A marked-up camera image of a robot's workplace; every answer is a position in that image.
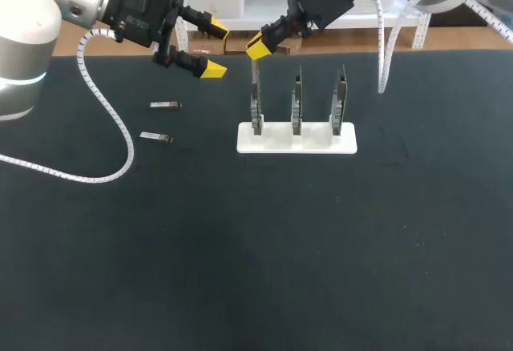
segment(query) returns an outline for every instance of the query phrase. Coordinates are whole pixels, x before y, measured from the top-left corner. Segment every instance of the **black table surface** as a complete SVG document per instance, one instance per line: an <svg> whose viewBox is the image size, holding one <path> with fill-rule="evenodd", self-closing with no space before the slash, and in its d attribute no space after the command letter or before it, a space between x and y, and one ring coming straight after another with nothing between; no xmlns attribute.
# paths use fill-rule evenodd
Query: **black table surface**
<svg viewBox="0 0 513 351"><path fill-rule="evenodd" d="M348 156L239 155L250 64L222 81L149 58L89 58L136 138L133 168L75 184L0 163L0 350L505 349L513 341L513 53L276 57L268 121L302 65L306 121L327 120L345 64ZM179 113L150 111L180 100ZM0 152L81 176L124 141L75 60L0 125Z"/></svg>

